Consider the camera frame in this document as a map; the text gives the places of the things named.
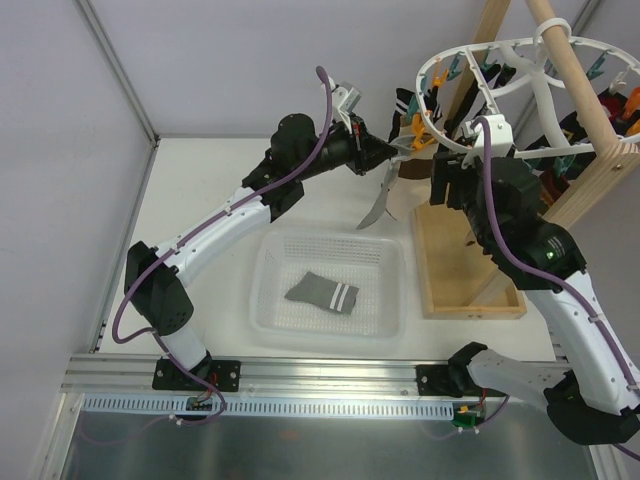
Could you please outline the grey striped sock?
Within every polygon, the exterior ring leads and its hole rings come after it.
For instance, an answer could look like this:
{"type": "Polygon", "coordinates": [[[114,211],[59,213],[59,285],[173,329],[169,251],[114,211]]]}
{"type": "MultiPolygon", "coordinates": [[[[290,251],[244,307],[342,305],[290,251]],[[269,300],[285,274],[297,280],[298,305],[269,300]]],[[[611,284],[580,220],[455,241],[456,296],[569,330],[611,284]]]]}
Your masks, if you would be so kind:
{"type": "Polygon", "coordinates": [[[285,299],[310,304],[337,314],[350,315],[359,292],[358,287],[307,272],[287,291],[285,299]]]}
{"type": "Polygon", "coordinates": [[[409,160],[411,157],[412,148],[410,146],[402,145],[397,142],[392,142],[391,145],[398,149],[398,154],[389,160],[389,165],[381,183],[380,192],[370,211],[357,225],[357,230],[363,230],[370,227],[371,225],[376,223],[386,211],[388,195],[391,188],[394,186],[395,182],[398,179],[401,164],[409,160]]]}

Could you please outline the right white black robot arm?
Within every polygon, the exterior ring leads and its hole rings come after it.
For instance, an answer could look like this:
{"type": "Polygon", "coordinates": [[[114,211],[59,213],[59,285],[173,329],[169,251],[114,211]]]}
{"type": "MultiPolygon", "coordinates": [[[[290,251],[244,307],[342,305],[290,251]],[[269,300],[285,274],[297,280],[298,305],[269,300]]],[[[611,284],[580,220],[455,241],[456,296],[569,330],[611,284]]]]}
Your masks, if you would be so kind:
{"type": "Polygon", "coordinates": [[[543,411],[566,438],[583,446],[622,447],[639,432],[639,370],[596,298],[586,260],[563,227],[539,212],[541,183],[512,157],[438,153],[433,205],[461,211],[483,255],[543,316],[569,368],[534,367],[471,342],[448,360],[451,396],[496,390],[543,411]]]}

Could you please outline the orange clothes peg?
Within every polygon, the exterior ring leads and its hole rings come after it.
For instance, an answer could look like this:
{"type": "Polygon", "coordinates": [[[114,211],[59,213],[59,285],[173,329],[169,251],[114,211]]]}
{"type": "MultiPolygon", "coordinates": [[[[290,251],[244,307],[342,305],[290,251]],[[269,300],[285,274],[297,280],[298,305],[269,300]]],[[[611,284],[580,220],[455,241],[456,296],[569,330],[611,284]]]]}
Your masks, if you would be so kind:
{"type": "Polygon", "coordinates": [[[422,117],[419,114],[416,114],[412,118],[411,134],[413,135],[411,148],[414,151],[420,151],[433,144],[435,141],[435,139],[427,132],[422,117]]]}

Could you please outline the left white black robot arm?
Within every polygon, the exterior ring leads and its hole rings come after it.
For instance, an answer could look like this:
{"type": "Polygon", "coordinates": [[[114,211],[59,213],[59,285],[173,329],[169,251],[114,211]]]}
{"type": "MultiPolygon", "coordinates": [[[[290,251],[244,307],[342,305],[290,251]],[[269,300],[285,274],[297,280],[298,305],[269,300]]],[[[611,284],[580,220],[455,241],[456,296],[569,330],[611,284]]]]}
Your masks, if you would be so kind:
{"type": "Polygon", "coordinates": [[[189,284],[235,242],[290,210],[302,199],[305,180],[341,166],[364,175],[397,153],[355,114],[345,122],[326,120],[322,132],[305,114],[284,117],[264,159],[221,207],[172,240],[156,246],[139,241],[129,248],[124,298],[116,314],[132,305],[178,381],[188,389],[216,390],[221,376],[215,362],[188,327],[194,313],[189,284]]]}

